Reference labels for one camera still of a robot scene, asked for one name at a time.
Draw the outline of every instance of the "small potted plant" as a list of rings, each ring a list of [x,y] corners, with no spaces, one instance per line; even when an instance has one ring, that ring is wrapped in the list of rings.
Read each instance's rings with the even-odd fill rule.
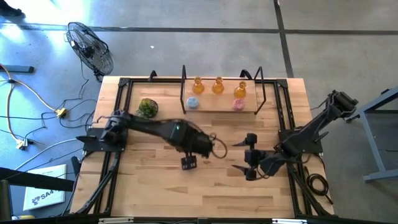
[[[137,115],[143,118],[154,118],[159,110],[157,103],[154,100],[145,98],[141,100]]]

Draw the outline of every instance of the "concrete floor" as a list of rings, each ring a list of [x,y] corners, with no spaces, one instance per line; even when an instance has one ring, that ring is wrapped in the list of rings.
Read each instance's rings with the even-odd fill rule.
[[[10,0],[11,6],[26,13],[24,20],[7,23],[66,25],[79,21],[100,27],[211,27],[277,29],[271,0],[216,1],[29,1]],[[393,0],[281,0],[286,29],[398,30],[398,2]],[[0,29],[0,63],[31,65],[34,74],[13,73],[35,89],[51,106],[77,96],[83,83],[80,61],[64,42],[64,31]],[[279,34],[175,33],[175,32],[97,32],[111,50],[112,75],[180,75],[182,64],[188,75],[236,76],[243,68],[250,72],[262,65],[266,77],[286,77]],[[398,84],[398,36],[380,35],[287,35],[294,77],[304,78],[312,107],[322,102],[333,89],[345,91],[359,105]],[[90,78],[83,99],[96,99],[100,84],[83,66]],[[0,105],[5,105],[9,87],[0,85]],[[11,100],[12,116],[37,118],[48,109],[24,87],[18,86]],[[69,102],[67,107],[77,104]],[[1,115],[6,113],[2,107]],[[95,102],[74,109],[70,117],[90,113]],[[67,123],[71,126],[85,121]],[[0,165],[15,168],[47,146],[84,134],[84,128],[65,129],[56,119],[45,121],[30,137],[45,145],[15,149],[10,135],[0,133]],[[25,135],[40,127],[41,121],[12,120],[15,133]],[[6,120],[0,122],[6,130]],[[396,222],[398,220],[398,179],[378,180],[371,184],[362,175],[377,171],[376,163],[360,121],[345,124],[335,121],[327,127],[330,134],[322,140],[326,173],[335,202],[336,214]],[[79,142],[55,147],[21,170],[82,147]]]

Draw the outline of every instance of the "glass bottle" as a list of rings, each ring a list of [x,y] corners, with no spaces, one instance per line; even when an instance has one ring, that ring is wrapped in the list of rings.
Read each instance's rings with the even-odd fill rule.
[[[216,94],[222,94],[223,91],[224,91],[223,78],[217,77],[216,82],[213,85],[213,92]]]
[[[194,79],[195,83],[192,86],[192,91],[196,94],[202,94],[203,91],[205,91],[205,86],[201,82],[200,77],[195,77]]]
[[[234,95],[236,98],[243,99],[246,96],[246,83],[244,81],[241,81],[239,83],[239,86],[236,87],[234,91]]]

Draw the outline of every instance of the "black metal frame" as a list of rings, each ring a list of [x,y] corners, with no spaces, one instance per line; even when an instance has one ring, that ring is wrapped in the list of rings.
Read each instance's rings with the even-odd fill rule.
[[[186,71],[185,65],[182,66],[181,78],[158,78],[158,79],[156,79],[154,77],[157,77],[156,71],[152,71],[149,78],[144,78],[144,77],[142,77],[142,78],[120,78],[119,85],[118,85],[118,93],[116,95],[116,101],[115,101],[115,105],[114,105],[114,111],[116,111],[120,108],[121,93],[123,92],[123,88],[125,86],[127,86],[127,95],[126,95],[126,99],[124,102],[123,110],[128,111],[129,105],[130,105],[130,100],[131,100],[131,95],[132,95],[131,94],[132,87],[133,87],[134,83],[147,83],[147,82],[151,82],[151,83],[181,83],[180,102],[181,102],[182,111],[185,114],[186,110],[185,110],[184,102],[183,102],[184,84],[185,84],[185,80],[191,79],[191,78],[187,78],[187,71]],[[263,93],[264,99],[263,99],[260,107],[258,107],[257,111],[254,112],[254,114],[257,114],[259,112],[259,110],[262,108],[262,106],[264,105],[264,103],[267,100],[264,85],[265,84],[273,85],[274,91],[275,91],[275,99],[276,99],[280,129],[286,130],[285,120],[284,120],[284,112],[283,112],[281,97],[280,97],[280,93],[279,93],[280,88],[282,88],[282,91],[283,91],[284,97],[285,97],[286,109],[287,109],[287,113],[288,113],[287,117],[289,119],[290,128],[293,129],[295,127],[293,109],[292,109],[292,104],[290,102],[290,95],[289,95],[288,84],[287,84],[286,79],[264,79],[264,75],[263,75],[261,66],[257,69],[256,75],[254,76],[254,78],[245,69],[241,71],[241,74],[239,75],[239,77],[240,78],[232,78],[229,80],[242,80],[242,78],[246,77],[248,80],[254,80],[255,84],[262,85],[262,93]],[[103,162],[99,182],[101,182],[104,179],[106,171],[108,170],[110,154],[111,154],[110,152],[105,152],[105,157],[104,157],[104,162]],[[304,176],[304,168],[303,168],[302,164],[298,164],[298,171],[299,171],[300,178],[302,178],[304,180],[305,176]],[[291,172],[292,172],[291,170],[288,170],[290,192],[292,195],[294,214],[295,214],[295,217],[297,217],[297,215],[302,215],[303,213],[301,212],[301,209],[299,207],[299,200],[297,197],[297,189],[296,189],[295,181],[294,181],[294,178],[293,178]],[[117,175],[114,175],[111,180],[111,187],[109,189],[108,202],[107,202],[107,206],[105,208],[104,213],[110,213],[110,211],[112,209],[112,201],[113,201],[114,191],[116,188],[116,178],[117,178]],[[101,200],[102,200],[102,193],[100,194],[97,202],[95,203],[94,214],[100,213]],[[311,206],[310,206],[308,199],[305,196],[304,196],[304,204],[305,204],[305,211],[306,211],[305,214],[311,215],[312,214]]]
[[[261,74],[261,79],[256,79],[258,74]],[[127,95],[126,99],[124,102],[124,107],[123,110],[128,111],[129,105],[130,105],[130,100],[131,100],[131,93],[132,93],[132,88],[134,83],[181,83],[181,93],[183,93],[183,84],[185,83],[185,80],[187,79],[186,75],[186,70],[185,66],[183,66],[182,69],[182,77],[181,78],[154,78],[156,77],[156,72],[152,71],[151,75],[149,78],[120,78],[119,80],[119,85],[118,85],[118,92],[116,95],[116,101],[114,105],[114,111],[118,110],[121,106],[121,95],[123,92],[123,88],[127,86]],[[263,104],[266,101],[266,95],[265,95],[265,88],[264,84],[271,84],[274,87],[275,90],[275,100],[276,100],[276,105],[277,105],[277,111],[278,111],[278,118],[279,118],[279,124],[280,124],[280,131],[286,130],[285,126],[285,120],[284,120],[284,112],[283,112],[283,107],[282,107],[282,101],[280,97],[280,88],[282,89],[285,97],[285,102],[286,102],[286,109],[287,109],[287,117],[289,119],[289,124],[290,128],[293,129],[295,127],[295,122],[294,122],[294,116],[293,116],[293,111],[292,111],[292,104],[290,102],[290,96],[289,96],[289,89],[288,89],[288,84],[286,79],[264,79],[263,74],[262,74],[262,68],[259,67],[257,70],[256,76],[254,78],[251,77],[250,73],[247,70],[242,70],[240,77],[246,77],[248,80],[254,80],[256,84],[262,84],[262,90],[263,90],[263,95],[264,95],[264,101],[262,102],[261,106],[257,110],[257,112],[261,109]],[[185,108],[183,107],[183,101],[182,101],[182,95],[180,96],[180,101],[182,103],[182,109],[185,111]],[[119,168],[119,163],[115,163],[114,166],[111,168],[113,175],[109,177],[109,172],[108,171],[108,166],[109,166],[109,160],[111,157],[112,152],[105,152],[105,157],[103,161],[103,166],[101,170],[101,176],[100,176],[100,183],[104,179],[109,179],[111,178],[111,183],[110,183],[110,188],[108,192],[108,201],[106,203],[106,208],[103,213],[100,213],[100,207],[101,207],[101,201],[102,201],[102,191],[97,191],[95,192],[94,195],[99,195],[97,201],[95,202],[93,214],[73,214],[65,217],[51,217],[51,218],[38,218],[38,219],[33,219],[33,220],[15,220],[12,221],[13,223],[98,223],[100,218],[112,218],[111,217],[111,211],[112,211],[112,205],[113,205],[113,198],[114,198],[114,192],[116,190],[116,181],[117,181],[117,176],[118,176],[118,168]],[[114,152],[115,153],[115,159],[121,157],[121,152]],[[289,184],[290,184],[290,191],[292,195],[292,204],[293,204],[293,210],[294,210],[294,215],[296,219],[304,219],[307,221],[307,223],[368,223],[368,224],[376,224],[380,222],[367,222],[367,221],[362,221],[362,220],[352,220],[352,219],[346,219],[346,218],[338,218],[335,216],[320,216],[316,217],[311,214],[311,206],[306,197],[304,197],[304,204],[305,204],[305,211],[306,214],[303,214],[300,207],[299,207],[299,200],[297,197],[297,189],[295,186],[295,179],[291,173],[295,172],[295,169],[292,165],[287,165],[288,168],[288,175],[289,175]],[[296,178],[302,178],[304,179],[303,175],[303,168],[302,164],[298,164],[298,175],[296,175]],[[38,184],[37,182],[31,183],[31,186],[34,186],[35,184]],[[132,217],[128,218],[126,217],[126,221],[132,221],[134,220],[134,223],[164,223],[164,222],[180,222],[184,220],[188,220],[190,222],[197,222],[198,224],[210,224],[210,223],[275,223],[278,222],[273,218],[192,218],[192,217],[181,217],[181,218],[175,218],[175,217]]]

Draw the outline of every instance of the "wooden tabletop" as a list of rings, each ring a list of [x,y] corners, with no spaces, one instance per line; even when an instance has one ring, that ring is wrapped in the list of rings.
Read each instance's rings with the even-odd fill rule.
[[[109,116],[114,108],[120,77],[104,77],[94,120]],[[312,119],[304,81],[288,78],[290,100],[295,124],[304,125]],[[257,101],[262,99],[262,87],[256,85]],[[231,165],[246,166],[246,147],[233,147],[252,132],[258,135],[257,149],[272,150],[279,140],[279,120],[275,93],[266,85],[267,101],[257,115],[253,113],[182,113],[179,83],[135,83],[132,89],[130,113],[137,110],[143,98],[151,98],[159,105],[156,119],[184,118],[199,125],[204,132],[216,133],[228,146],[224,159],[210,156],[198,158],[198,167],[181,170],[178,153],[161,138],[129,131],[126,150],[122,153],[112,209],[113,217],[231,217],[231,218],[290,218],[294,217],[286,166],[269,179],[246,181],[241,171]],[[285,101],[282,100],[284,114]],[[95,127],[103,127],[101,119]],[[71,212],[77,211],[97,187],[104,153],[95,152],[82,164]],[[310,173],[325,176],[322,163],[312,157],[306,163]],[[102,208],[108,188],[105,189]],[[330,213],[333,207],[325,197],[317,200]],[[302,194],[298,199],[303,209]]]

